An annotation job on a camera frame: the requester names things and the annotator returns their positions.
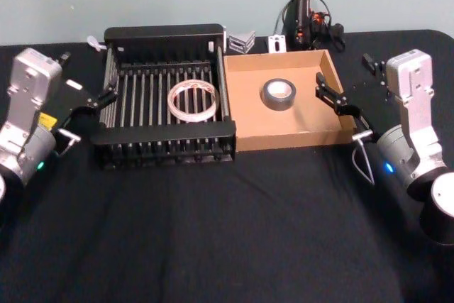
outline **yellow warning label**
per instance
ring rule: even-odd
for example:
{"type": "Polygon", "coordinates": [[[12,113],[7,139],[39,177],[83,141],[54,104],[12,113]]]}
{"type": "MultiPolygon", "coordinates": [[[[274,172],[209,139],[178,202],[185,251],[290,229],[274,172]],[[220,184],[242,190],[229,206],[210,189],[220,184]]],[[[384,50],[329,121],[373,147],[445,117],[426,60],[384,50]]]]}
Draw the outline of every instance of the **yellow warning label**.
{"type": "Polygon", "coordinates": [[[57,119],[55,117],[51,117],[47,114],[41,113],[39,122],[41,126],[44,126],[49,131],[51,131],[53,126],[57,123],[57,119]]]}

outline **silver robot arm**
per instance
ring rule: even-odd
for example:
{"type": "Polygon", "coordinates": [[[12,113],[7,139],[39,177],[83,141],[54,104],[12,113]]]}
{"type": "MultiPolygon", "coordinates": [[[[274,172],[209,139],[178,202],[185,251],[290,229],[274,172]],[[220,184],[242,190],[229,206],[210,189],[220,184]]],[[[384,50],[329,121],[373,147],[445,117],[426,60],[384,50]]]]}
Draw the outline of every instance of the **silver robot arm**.
{"type": "Polygon", "coordinates": [[[26,186],[38,164],[55,147],[51,132],[38,123],[40,110],[57,91],[62,66],[33,49],[13,61],[8,88],[10,104],[0,129],[0,189],[26,186]]]}
{"type": "Polygon", "coordinates": [[[454,172],[443,162],[432,126],[431,56],[412,50],[387,63],[363,55],[362,63],[374,80],[339,94],[318,74],[316,96],[339,116],[354,116],[364,128],[353,136],[362,148],[369,176],[356,164],[357,147],[352,160],[360,174],[375,184],[362,141],[367,139],[365,142],[377,144],[387,173],[413,199],[425,202],[420,220],[424,232],[439,243],[454,244],[454,172]]]}

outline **blue led light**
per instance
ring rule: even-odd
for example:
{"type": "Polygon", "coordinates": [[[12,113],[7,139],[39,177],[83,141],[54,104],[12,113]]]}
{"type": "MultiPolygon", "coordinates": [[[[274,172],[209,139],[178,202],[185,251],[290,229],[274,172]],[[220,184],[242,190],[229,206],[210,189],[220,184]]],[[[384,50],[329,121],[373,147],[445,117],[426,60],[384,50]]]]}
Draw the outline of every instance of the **blue led light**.
{"type": "Polygon", "coordinates": [[[384,164],[384,168],[388,171],[388,173],[394,173],[394,168],[388,162],[384,164]]]}

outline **white cable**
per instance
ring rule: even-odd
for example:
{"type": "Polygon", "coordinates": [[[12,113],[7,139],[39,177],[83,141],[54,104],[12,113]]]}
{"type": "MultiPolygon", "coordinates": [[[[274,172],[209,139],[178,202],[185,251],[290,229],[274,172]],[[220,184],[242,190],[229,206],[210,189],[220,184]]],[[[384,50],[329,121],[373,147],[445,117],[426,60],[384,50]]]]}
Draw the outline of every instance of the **white cable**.
{"type": "Polygon", "coordinates": [[[353,166],[355,166],[356,170],[367,180],[367,182],[369,182],[372,186],[375,186],[374,175],[373,175],[372,169],[370,167],[369,158],[367,157],[366,149],[364,148],[364,143],[362,143],[361,140],[358,140],[358,145],[355,147],[355,149],[352,152],[352,163],[353,163],[353,166]],[[360,167],[358,166],[358,164],[355,161],[355,156],[356,156],[356,152],[358,151],[358,147],[361,147],[362,154],[364,155],[364,160],[367,165],[367,171],[369,172],[369,177],[360,169],[360,167]]]}
{"type": "Polygon", "coordinates": [[[68,150],[71,149],[71,147],[80,142],[81,141],[81,138],[80,136],[77,136],[76,134],[73,134],[71,133],[70,131],[67,131],[66,129],[58,129],[58,133],[62,134],[64,137],[66,138],[69,138],[69,143],[67,144],[66,148],[60,153],[60,154],[57,154],[57,156],[59,158],[61,158],[64,154],[66,154],[68,152],[68,150]]]}
{"type": "Polygon", "coordinates": [[[5,193],[6,193],[6,185],[3,180],[3,177],[1,177],[1,175],[0,175],[0,202],[4,198],[5,193]]]}
{"type": "Polygon", "coordinates": [[[96,51],[98,51],[98,52],[101,50],[107,50],[107,47],[105,45],[99,44],[98,40],[92,35],[89,35],[87,37],[87,43],[88,43],[88,45],[95,48],[96,51]]]}

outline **black cable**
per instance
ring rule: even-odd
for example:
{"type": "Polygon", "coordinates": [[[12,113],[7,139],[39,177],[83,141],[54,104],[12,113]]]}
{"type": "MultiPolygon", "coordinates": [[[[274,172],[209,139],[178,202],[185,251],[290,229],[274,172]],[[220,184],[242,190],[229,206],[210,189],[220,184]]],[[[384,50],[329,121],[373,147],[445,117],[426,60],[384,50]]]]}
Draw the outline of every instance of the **black cable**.
{"type": "MultiPolygon", "coordinates": [[[[288,10],[289,6],[292,4],[293,1],[295,1],[295,0],[289,0],[285,4],[284,8],[280,12],[281,13],[281,19],[282,19],[282,28],[283,29],[286,29],[285,16],[287,14],[287,10],[288,10]]],[[[328,7],[328,5],[326,5],[326,2],[324,0],[319,0],[319,1],[325,6],[326,12],[328,12],[327,14],[323,14],[323,21],[325,21],[325,17],[327,17],[327,16],[329,17],[328,23],[325,22],[325,24],[328,27],[327,31],[328,31],[328,34],[330,36],[330,39],[333,42],[334,47],[336,48],[336,50],[339,51],[339,52],[342,52],[342,51],[345,50],[345,41],[342,40],[340,37],[339,38],[335,38],[334,37],[333,32],[331,31],[331,23],[332,23],[333,17],[331,15],[331,12],[329,11],[329,7],[328,7]]],[[[303,30],[312,24],[312,22],[314,21],[314,14],[315,13],[313,11],[311,11],[311,13],[309,14],[310,15],[309,23],[302,28],[303,30]]],[[[274,34],[276,34],[276,32],[277,32],[278,25],[279,25],[279,15],[278,15],[277,20],[276,20],[274,34]]]]}
{"type": "MultiPolygon", "coordinates": [[[[285,14],[287,13],[287,9],[289,8],[290,4],[293,2],[294,0],[289,0],[284,8],[280,11],[280,14],[282,14],[282,28],[285,28],[285,14]]],[[[275,33],[277,33],[277,26],[279,25],[279,15],[277,16],[277,20],[276,20],[276,24],[275,24],[275,33]]]]}
{"type": "Polygon", "coordinates": [[[324,0],[319,0],[326,8],[326,12],[328,12],[328,16],[329,16],[329,21],[328,21],[328,34],[329,34],[329,37],[331,39],[331,41],[333,42],[333,45],[334,47],[336,48],[337,51],[339,52],[342,52],[345,50],[345,41],[342,39],[342,38],[335,38],[334,35],[333,35],[333,32],[331,31],[331,21],[333,19],[333,17],[331,16],[331,12],[329,11],[329,7],[328,5],[326,5],[325,1],[324,0]]]}

